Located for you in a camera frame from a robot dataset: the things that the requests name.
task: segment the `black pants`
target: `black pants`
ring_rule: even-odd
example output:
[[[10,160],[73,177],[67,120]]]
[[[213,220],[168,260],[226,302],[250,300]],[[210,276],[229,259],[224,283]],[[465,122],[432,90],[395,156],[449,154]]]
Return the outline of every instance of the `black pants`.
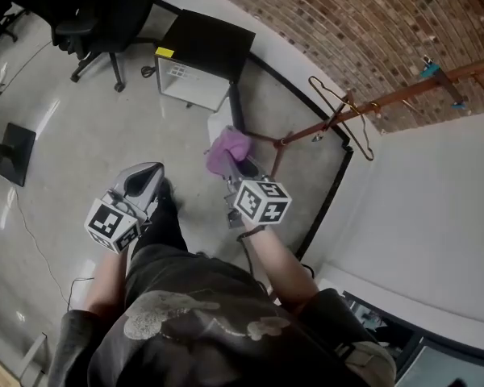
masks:
[[[132,256],[141,248],[155,243],[162,243],[188,252],[177,220],[177,208],[170,196],[159,198],[158,206],[150,219],[152,224],[138,238]]]

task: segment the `purple cloth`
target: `purple cloth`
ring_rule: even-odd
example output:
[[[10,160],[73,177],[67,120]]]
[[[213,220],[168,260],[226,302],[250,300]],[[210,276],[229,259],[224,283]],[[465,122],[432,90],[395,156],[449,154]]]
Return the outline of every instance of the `purple cloth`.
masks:
[[[207,152],[207,169],[216,175],[224,175],[225,152],[240,162],[249,154],[250,147],[251,138],[233,126],[226,126]]]

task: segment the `black tabletop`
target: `black tabletop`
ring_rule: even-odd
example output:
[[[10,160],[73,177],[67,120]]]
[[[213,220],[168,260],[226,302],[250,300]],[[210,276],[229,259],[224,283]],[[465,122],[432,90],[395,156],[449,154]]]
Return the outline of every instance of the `black tabletop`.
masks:
[[[242,27],[182,10],[157,52],[167,54],[163,58],[170,57],[177,63],[237,83],[254,38],[252,31]],[[170,55],[163,48],[173,53]]]

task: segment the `power cord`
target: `power cord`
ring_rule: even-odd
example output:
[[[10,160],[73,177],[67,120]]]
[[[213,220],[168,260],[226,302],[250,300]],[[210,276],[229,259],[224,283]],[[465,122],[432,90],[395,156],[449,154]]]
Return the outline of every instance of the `power cord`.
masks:
[[[52,41],[49,40],[46,44],[44,44],[41,48],[38,49],[38,51],[36,53],[34,53],[30,58],[29,60],[27,60],[27,62],[25,62],[23,64],[23,66],[20,68],[20,70],[18,72],[16,72],[16,74],[13,76],[12,79],[10,79],[9,83],[7,83],[6,87],[3,88],[3,90],[0,90],[0,94],[3,94],[7,88],[10,86],[10,84],[13,82],[13,80],[22,72],[22,70],[25,69],[25,67],[31,62],[32,59],[34,59],[36,56],[38,56],[38,54],[44,49],[46,48]]]
[[[264,229],[265,229],[265,225],[258,225],[258,227],[254,227],[251,231],[244,232],[244,233],[242,233],[242,234],[240,234],[239,236],[236,237],[236,242],[238,242],[242,246],[242,249],[244,250],[244,254],[245,254],[246,258],[248,259],[249,273],[251,274],[251,277],[253,277],[253,278],[255,276],[255,271],[254,271],[254,268],[252,266],[251,257],[249,256],[248,247],[245,246],[245,243],[242,239],[248,238],[251,235],[255,235],[258,232],[263,231]]]
[[[314,270],[312,269],[312,267],[306,265],[306,264],[302,264],[302,266],[306,269],[308,269],[308,271],[310,272],[310,275],[312,275],[312,279],[315,278],[315,273],[314,273]]]
[[[61,288],[61,286],[60,286],[59,282],[57,281],[56,277],[54,277],[54,274],[52,273],[52,269],[50,268],[50,263],[48,262],[47,257],[40,250],[40,246],[38,244],[37,239],[35,238],[34,234],[32,233],[32,231],[27,226],[27,220],[25,219],[25,214],[23,213],[22,207],[21,207],[21,205],[19,203],[18,190],[16,189],[16,187],[8,179],[6,179],[5,177],[3,177],[2,175],[0,175],[0,177],[2,177],[3,179],[5,179],[6,181],[8,181],[10,183],[11,187],[15,189],[16,206],[18,207],[19,213],[22,215],[23,227],[25,228],[25,231],[27,231],[27,233],[31,236],[32,240],[34,241],[35,248],[40,253],[40,255],[43,257],[45,263],[47,264],[48,273],[50,274],[50,277],[52,277],[52,279],[56,283],[57,288],[59,289],[59,294],[61,295],[61,298],[63,298],[63,301],[67,305],[67,309],[66,310],[69,311],[69,308],[70,308],[70,300],[72,299],[73,284],[75,284],[76,281],[89,281],[89,280],[93,280],[94,278],[76,278],[75,280],[73,280],[72,285],[70,286],[70,296],[69,296],[68,299],[65,298],[65,296],[63,294],[63,289]]]
[[[146,79],[149,79],[156,72],[156,66],[154,67],[144,66],[141,69],[141,72],[143,77],[145,77]]]
[[[72,299],[72,292],[73,292],[73,284],[75,284],[77,281],[91,281],[94,280],[95,278],[76,278],[75,280],[72,281],[72,284],[70,286],[70,296],[68,297],[68,303],[66,304],[66,312],[70,311],[70,300]]]

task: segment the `wrist strap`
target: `wrist strap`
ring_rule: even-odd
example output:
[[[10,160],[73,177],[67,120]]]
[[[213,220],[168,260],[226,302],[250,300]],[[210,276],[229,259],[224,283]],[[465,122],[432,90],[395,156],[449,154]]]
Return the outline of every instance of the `wrist strap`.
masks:
[[[247,238],[248,236],[255,235],[260,231],[265,229],[265,225],[258,225],[258,227],[254,227],[251,231],[244,232],[236,237],[237,241],[240,241],[243,238]]]

